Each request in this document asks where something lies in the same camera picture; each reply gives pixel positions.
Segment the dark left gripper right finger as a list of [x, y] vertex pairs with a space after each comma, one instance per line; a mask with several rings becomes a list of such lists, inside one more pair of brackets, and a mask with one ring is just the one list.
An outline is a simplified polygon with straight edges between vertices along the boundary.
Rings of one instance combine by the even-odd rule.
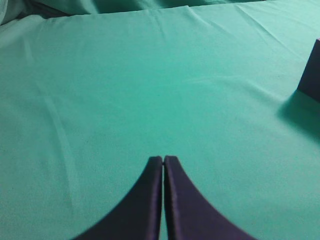
[[178, 157], [164, 158], [164, 209], [169, 240], [253, 240], [200, 193]]

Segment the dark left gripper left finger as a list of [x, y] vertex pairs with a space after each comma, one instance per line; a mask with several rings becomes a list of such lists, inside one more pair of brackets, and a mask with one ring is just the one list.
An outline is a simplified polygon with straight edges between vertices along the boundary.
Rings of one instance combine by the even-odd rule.
[[158, 240], [162, 216], [163, 161], [150, 157], [126, 196], [76, 240]]

